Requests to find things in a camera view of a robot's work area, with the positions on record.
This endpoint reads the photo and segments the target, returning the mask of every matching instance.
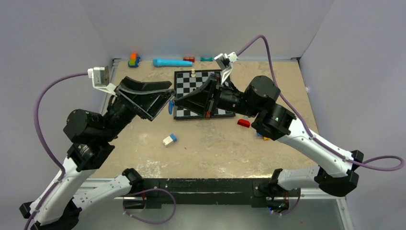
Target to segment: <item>red toy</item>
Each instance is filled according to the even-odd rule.
[[[194,62],[194,57],[184,57],[183,60]]]
[[[249,128],[251,126],[251,123],[249,121],[247,121],[247,120],[244,120],[244,119],[239,119],[237,124],[241,125],[241,126],[244,126],[244,127],[247,127],[247,128]]]

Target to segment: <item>table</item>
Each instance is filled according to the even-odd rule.
[[[274,62],[278,85],[309,127],[317,132],[313,112],[297,61]],[[271,76],[267,62],[234,64],[231,80],[244,91],[257,75]],[[195,62],[193,67],[154,67],[142,61],[138,68],[119,63],[113,79],[118,85],[129,76],[138,81],[171,81],[174,71],[218,69],[215,62]],[[287,105],[278,99],[277,103]],[[270,177],[277,168],[299,169],[316,165],[312,160],[277,141],[256,137],[253,128],[237,125],[235,118],[175,121],[165,107],[150,122],[139,117],[112,141],[115,150],[92,177],[113,178],[126,168],[135,168],[145,178],[247,178]],[[166,148],[162,140],[171,133],[178,142]]]

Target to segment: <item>wooden tabletop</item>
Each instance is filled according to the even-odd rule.
[[[278,85],[309,127],[316,123],[299,65],[296,61],[274,62]],[[218,69],[215,62],[195,62],[193,67],[159,67],[142,61],[138,68],[119,63],[113,83],[128,76],[138,81],[174,81],[179,70]],[[267,62],[237,62],[231,73],[235,86],[244,91],[257,75],[271,77]],[[277,103],[287,105],[278,99]],[[175,121],[167,107],[152,122],[139,117],[112,142],[115,150],[93,177],[113,178],[135,168],[145,178],[247,178],[269,177],[277,168],[299,169],[316,165],[298,151],[277,141],[256,137],[253,128],[237,125],[242,115],[215,120]],[[162,140],[171,133],[178,141],[169,147]]]

